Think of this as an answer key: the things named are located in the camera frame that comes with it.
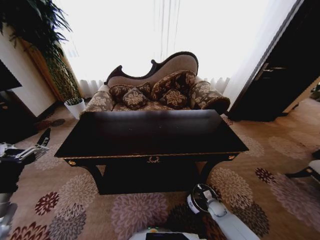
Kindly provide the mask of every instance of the carpet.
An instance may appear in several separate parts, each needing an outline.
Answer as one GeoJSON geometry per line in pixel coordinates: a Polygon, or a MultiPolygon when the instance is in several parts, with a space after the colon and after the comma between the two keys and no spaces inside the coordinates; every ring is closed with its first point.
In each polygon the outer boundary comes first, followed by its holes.
{"type": "MultiPolygon", "coordinates": [[[[77,123],[63,106],[46,120],[55,119],[65,122],[52,127],[50,150],[25,167],[11,198],[18,208],[8,239],[126,240],[148,226],[225,239],[208,215],[190,212],[187,192],[99,195],[85,169],[53,157],[77,123]]],[[[274,122],[223,119],[250,149],[208,177],[228,209],[261,239],[320,239],[320,185],[284,175],[305,168],[320,147],[320,102],[306,99],[274,122]]],[[[16,146],[34,145],[41,133],[16,146]]]]}

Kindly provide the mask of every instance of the door handle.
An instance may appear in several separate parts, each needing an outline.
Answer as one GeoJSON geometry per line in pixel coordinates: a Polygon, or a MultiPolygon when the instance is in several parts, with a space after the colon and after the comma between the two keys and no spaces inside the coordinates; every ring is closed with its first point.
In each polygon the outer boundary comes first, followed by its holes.
{"type": "Polygon", "coordinates": [[[272,66],[272,67],[270,67],[270,68],[267,69],[268,65],[269,65],[269,63],[266,62],[266,63],[262,66],[261,70],[260,70],[260,71],[258,72],[258,74],[255,76],[254,81],[259,80],[260,77],[261,77],[261,75],[262,75],[264,72],[271,73],[271,72],[273,72],[274,70],[285,70],[285,69],[287,69],[286,67],[283,67],[283,66],[272,66]]]}
{"type": "Polygon", "coordinates": [[[258,72],[258,74],[255,76],[254,81],[259,80],[259,78],[261,77],[261,75],[264,73],[264,71],[267,69],[269,63],[266,62],[265,64],[263,64],[261,70],[258,72]]]}

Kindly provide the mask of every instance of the door frame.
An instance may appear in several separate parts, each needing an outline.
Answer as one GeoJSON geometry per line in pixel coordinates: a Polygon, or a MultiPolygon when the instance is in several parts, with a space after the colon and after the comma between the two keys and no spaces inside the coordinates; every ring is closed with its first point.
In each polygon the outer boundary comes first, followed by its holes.
{"type": "Polygon", "coordinates": [[[236,98],[236,100],[234,101],[234,104],[232,105],[232,107],[230,108],[229,111],[227,111],[226,115],[228,117],[233,116],[233,113],[236,111],[242,97],[244,96],[244,94],[246,93],[247,89],[249,88],[250,84],[255,81],[256,76],[263,71],[266,63],[267,58],[269,57],[269,55],[271,54],[271,52],[273,51],[273,49],[275,48],[276,44],[278,43],[279,39],[281,38],[281,36],[283,35],[283,33],[285,32],[285,30],[287,29],[288,25],[290,24],[291,20],[294,18],[294,16],[296,15],[296,13],[298,12],[300,6],[302,5],[302,3],[305,0],[296,0],[296,2],[294,3],[294,5],[292,6],[291,10],[289,11],[288,15],[286,16],[286,18],[284,19],[283,23],[281,24],[279,30],[276,32],[276,34],[274,35],[272,41],[270,42],[269,46],[267,47],[267,49],[265,50],[264,54],[262,55],[261,59],[259,60],[258,64],[256,65],[256,67],[253,69],[253,72],[251,73],[249,79],[247,80],[247,82],[245,83],[244,87],[242,88],[240,94],[238,95],[238,97],[236,98]]]}

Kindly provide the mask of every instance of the potted plant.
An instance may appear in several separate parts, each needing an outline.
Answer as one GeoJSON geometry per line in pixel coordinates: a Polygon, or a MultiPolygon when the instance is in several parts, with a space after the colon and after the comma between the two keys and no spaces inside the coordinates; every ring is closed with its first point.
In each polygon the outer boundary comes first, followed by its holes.
{"type": "Polygon", "coordinates": [[[52,0],[0,0],[2,34],[4,24],[13,29],[9,40],[14,41],[14,46],[17,38],[20,38],[28,42],[30,48],[40,51],[64,105],[79,119],[85,103],[72,71],[63,61],[60,41],[66,38],[58,29],[71,30],[63,11],[52,0]]]}

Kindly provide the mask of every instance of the white sheer curtain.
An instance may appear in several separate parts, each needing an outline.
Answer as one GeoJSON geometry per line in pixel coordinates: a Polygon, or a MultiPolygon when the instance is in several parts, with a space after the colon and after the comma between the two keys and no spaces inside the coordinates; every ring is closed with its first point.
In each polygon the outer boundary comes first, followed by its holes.
{"type": "Polygon", "coordinates": [[[193,52],[198,76],[225,88],[264,25],[274,0],[56,0],[72,33],[63,44],[86,97],[118,65],[143,76],[151,59],[193,52]]]}

